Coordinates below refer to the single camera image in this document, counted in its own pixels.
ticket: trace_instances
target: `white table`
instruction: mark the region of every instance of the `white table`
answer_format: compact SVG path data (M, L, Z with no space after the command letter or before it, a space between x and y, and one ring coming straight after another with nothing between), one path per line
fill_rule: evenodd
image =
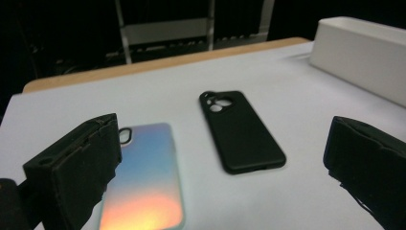
M0 128L0 175L22 182L23 163L81 122L116 112L120 127L171 125L185 229L382 229L327 174L323 154L335 115L406 141L406 108L310 66L311 48L308 42L16 95ZM224 172L197 100L206 90L242 91L286 165ZM84 229L97 228L100 208Z

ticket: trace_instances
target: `phone case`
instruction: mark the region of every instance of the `phone case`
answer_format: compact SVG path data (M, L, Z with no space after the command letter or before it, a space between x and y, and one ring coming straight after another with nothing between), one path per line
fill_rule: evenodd
M181 228L184 208L170 126L124 129L130 141L122 144L123 161L107 186L100 229Z
M285 164L281 148L241 92L205 92L199 100L227 173Z

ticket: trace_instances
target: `black phone case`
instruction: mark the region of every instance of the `black phone case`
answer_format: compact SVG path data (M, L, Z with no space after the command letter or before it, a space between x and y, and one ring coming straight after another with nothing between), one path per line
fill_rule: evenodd
M285 164L281 148L241 92L205 92L199 100L227 173Z

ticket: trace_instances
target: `holographic phone case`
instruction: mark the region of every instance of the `holographic phone case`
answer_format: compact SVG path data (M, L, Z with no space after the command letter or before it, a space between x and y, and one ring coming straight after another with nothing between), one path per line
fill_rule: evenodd
M122 128L123 161L107 185L101 230L180 229L184 209L168 124Z

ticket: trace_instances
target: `white cardboard box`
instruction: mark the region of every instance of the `white cardboard box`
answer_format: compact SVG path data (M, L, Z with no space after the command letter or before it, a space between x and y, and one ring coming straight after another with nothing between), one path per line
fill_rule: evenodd
M406 106L406 31L349 17L320 20L310 63Z

